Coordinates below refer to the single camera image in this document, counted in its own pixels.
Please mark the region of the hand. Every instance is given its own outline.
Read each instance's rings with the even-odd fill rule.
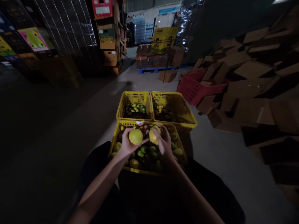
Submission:
[[[153,133],[158,140],[159,150],[163,158],[166,159],[166,162],[175,161],[171,150],[171,139],[167,128],[160,124],[157,124],[157,126],[161,128],[162,136],[159,135],[158,131],[155,129],[153,130]]]
[[[149,133],[149,130],[147,130],[146,128],[147,128],[147,126],[145,125],[141,129],[141,131],[143,133],[143,137],[147,133]],[[139,145],[132,144],[129,139],[129,132],[132,130],[133,130],[133,128],[126,128],[124,133],[122,134],[122,143],[121,143],[121,148],[119,149],[119,151],[121,153],[123,153],[125,156],[131,155],[139,146],[141,146],[142,144],[146,143],[149,140],[149,138],[146,138]]]

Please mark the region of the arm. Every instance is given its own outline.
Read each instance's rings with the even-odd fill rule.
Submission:
[[[131,153],[133,153],[140,145],[149,140],[145,139],[140,145],[133,145],[128,136],[128,133],[131,130],[132,128],[125,129],[122,135],[123,140],[120,150],[88,186],[79,202],[76,211],[68,221],[69,224],[89,223],[92,220],[98,209],[101,207],[104,199],[108,195],[111,187],[113,186]]]
[[[172,150],[171,150],[171,140],[167,129],[158,125],[162,129],[162,136],[154,130],[154,134],[157,137],[159,149],[162,159],[166,164],[172,177],[175,179],[183,199],[186,205],[191,211],[195,221],[197,223],[213,223],[213,224],[224,224],[219,215],[215,212],[212,206],[205,200],[202,194],[193,185],[187,175],[184,173],[179,164],[175,161]]]

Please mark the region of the pink box label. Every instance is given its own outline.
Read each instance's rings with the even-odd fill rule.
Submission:
[[[49,50],[49,47],[36,27],[18,31],[34,52]]]

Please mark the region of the red plastic crate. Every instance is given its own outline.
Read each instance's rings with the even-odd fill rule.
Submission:
[[[216,86],[203,86],[199,82],[205,75],[206,70],[185,74],[178,86],[177,92],[181,93],[185,100],[196,106],[206,96],[222,93],[227,84]]]

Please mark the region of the stack of crates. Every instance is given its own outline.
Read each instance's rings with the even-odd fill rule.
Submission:
[[[137,104],[144,105],[146,108],[145,112],[141,111],[133,113],[131,116],[127,115],[126,107],[128,105]],[[176,122],[158,120],[158,117],[154,114],[154,110],[157,106],[164,106],[171,110],[175,117]],[[142,123],[143,125],[155,125],[161,124],[164,125],[167,129],[172,130],[176,133],[178,138],[176,140],[177,147],[182,149],[183,155],[182,159],[187,161],[187,156],[184,151],[180,136],[183,136],[184,133],[189,133],[192,129],[197,126],[197,121],[189,109],[186,101],[180,93],[176,92],[135,92],[135,91],[126,91],[123,92],[117,113],[116,113],[117,125],[114,131],[109,157],[113,151],[113,148],[118,141],[119,133],[121,132],[121,125],[125,127],[134,127]],[[150,172],[140,169],[133,169],[129,166],[124,167],[125,170],[129,170],[135,173],[150,174],[155,176],[161,176],[162,173]]]
[[[105,70],[109,75],[119,76],[126,55],[126,2],[92,0],[92,4]]]
[[[0,1],[0,56],[28,81],[46,82],[39,60],[57,55],[45,25],[31,1]]]

